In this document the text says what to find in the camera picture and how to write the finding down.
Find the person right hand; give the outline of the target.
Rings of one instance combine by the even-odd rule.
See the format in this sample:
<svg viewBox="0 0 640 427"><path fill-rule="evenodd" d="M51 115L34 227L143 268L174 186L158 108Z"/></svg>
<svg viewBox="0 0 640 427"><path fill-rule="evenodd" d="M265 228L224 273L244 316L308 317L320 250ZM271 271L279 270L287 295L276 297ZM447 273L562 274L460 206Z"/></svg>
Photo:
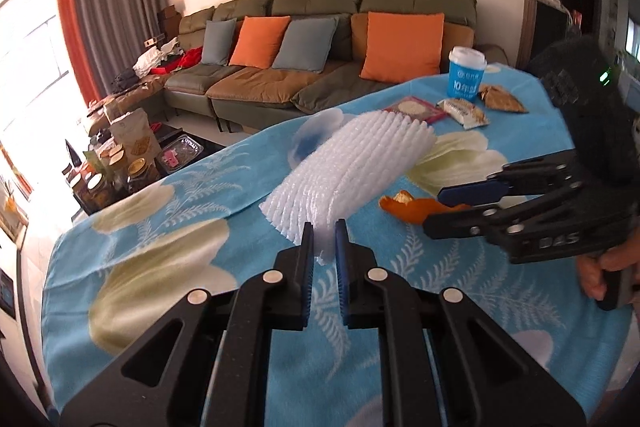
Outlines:
<svg viewBox="0 0 640 427"><path fill-rule="evenodd" d="M606 291L604 272L631 269L634 285L639 284L639 232L634 233L626 243L618 245L600 257L589 255L576 258L578 281L586 296L601 301Z"/></svg>

